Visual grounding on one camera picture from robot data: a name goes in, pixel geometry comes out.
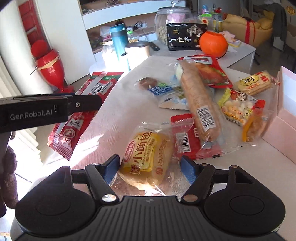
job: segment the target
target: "red snack bag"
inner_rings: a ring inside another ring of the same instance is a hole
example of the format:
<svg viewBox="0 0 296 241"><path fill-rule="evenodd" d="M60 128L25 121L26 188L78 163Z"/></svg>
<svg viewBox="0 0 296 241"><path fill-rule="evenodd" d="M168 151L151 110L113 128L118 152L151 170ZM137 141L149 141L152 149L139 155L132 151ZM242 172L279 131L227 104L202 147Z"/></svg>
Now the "red snack bag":
<svg viewBox="0 0 296 241"><path fill-rule="evenodd" d="M215 57L207 54L199 54L182 57L178 60L194 62L204 83L206 83L209 87L232 88L232 83L228 79L225 72L221 69Z"/></svg>
<svg viewBox="0 0 296 241"><path fill-rule="evenodd" d="M99 95L104 103L122 74L123 72L95 72L75 94ZM71 115L67 122L56 124L48 137L47 145L70 160L80 136L97 112L77 112Z"/></svg>
<svg viewBox="0 0 296 241"><path fill-rule="evenodd" d="M183 114L183 115L176 115L171 117L171 122L177 122L180 120L192 118L192 114ZM173 135L174 135L174 143L177 143L177 138L179 134L182 134L182 152L178 153L177 145L174 145L175 149L174 152L176 156L181 157L183 155L188 156L192 160L203 159L207 157L217 157L222 154L221 147L219 144L215 144L210 148L204 149L201 148L200 139L198 138L197 129L195 124L190 128L190 130L184 135L178 127L172 128Z"/></svg>

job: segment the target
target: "paper box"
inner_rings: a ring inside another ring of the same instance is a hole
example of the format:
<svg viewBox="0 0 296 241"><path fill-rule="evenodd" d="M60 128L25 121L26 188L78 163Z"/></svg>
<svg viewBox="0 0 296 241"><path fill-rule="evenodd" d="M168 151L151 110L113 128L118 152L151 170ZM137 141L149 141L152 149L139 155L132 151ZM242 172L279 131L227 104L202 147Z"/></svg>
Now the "paper box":
<svg viewBox="0 0 296 241"><path fill-rule="evenodd" d="M296 74L281 67L278 104L263 139L296 163Z"/></svg>

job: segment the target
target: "long bread loaf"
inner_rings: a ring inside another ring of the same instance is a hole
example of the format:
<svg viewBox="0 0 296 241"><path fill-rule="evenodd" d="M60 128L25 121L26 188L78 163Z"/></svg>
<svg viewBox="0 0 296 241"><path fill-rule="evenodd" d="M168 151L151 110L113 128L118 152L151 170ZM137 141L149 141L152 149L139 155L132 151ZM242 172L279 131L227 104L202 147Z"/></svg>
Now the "long bread loaf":
<svg viewBox="0 0 296 241"><path fill-rule="evenodd" d="M203 141L215 141L220 135L221 125L214 102L202 82L198 69L194 64L181 60L176 67L176 76L183 87L199 138Z"/></svg>

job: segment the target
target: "table surface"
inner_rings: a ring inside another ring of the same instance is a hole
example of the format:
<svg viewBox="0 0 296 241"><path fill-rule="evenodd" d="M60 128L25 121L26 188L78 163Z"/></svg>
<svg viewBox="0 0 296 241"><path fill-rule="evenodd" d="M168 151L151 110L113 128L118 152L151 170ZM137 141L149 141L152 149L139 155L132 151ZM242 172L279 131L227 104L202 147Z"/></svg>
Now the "table surface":
<svg viewBox="0 0 296 241"><path fill-rule="evenodd" d="M74 150L71 162L77 163L75 168L84 168L94 160L103 163L114 153L122 157L132 132L141 121L161 123L169 121L173 115L185 113L158 108L154 96L134 86L135 81L147 76L168 82L174 74L169 65L174 59L151 56L116 84ZM249 76L223 69L232 82ZM296 165L292 161L260 139L257 146L244 146L206 162L217 169L239 165L275 193L286 207L278 233L287 241L296 241Z"/></svg>
<svg viewBox="0 0 296 241"><path fill-rule="evenodd" d="M153 41L157 46L160 47L159 51L153 51L150 48L150 55L151 56L167 56L167 57L174 57L175 59L180 57L186 57L196 54L204 54L202 51L194 51L194 50L182 50L182 51L169 51L168 48L162 44L159 40ZM239 48L234 48L237 52L227 52L222 58L218 59L218 62L223 67L229 67L236 62L240 61L244 57L248 56L249 54L252 54L256 51L256 48L254 48L251 45L248 45L246 43L243 43L240 45ZM110 71L106 69L105 63L103 58L101 57L97 63L92 65L89 68L90 74L93 72L101 72L101 71ZM118 70L116 67L112 71L125 71Z"/></svg>

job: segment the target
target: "tv remote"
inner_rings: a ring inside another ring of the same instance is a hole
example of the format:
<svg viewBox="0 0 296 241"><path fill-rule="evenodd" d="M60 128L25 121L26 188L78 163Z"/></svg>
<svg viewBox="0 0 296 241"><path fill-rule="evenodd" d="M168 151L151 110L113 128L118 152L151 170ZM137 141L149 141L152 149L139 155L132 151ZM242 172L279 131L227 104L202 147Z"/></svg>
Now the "tv remote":
<svg viewBox="0 0 296 241"><path fill-rule="evenodd" d="M154 51L160 50L160 48L153 42L149 42L149 45Z"/></svg>

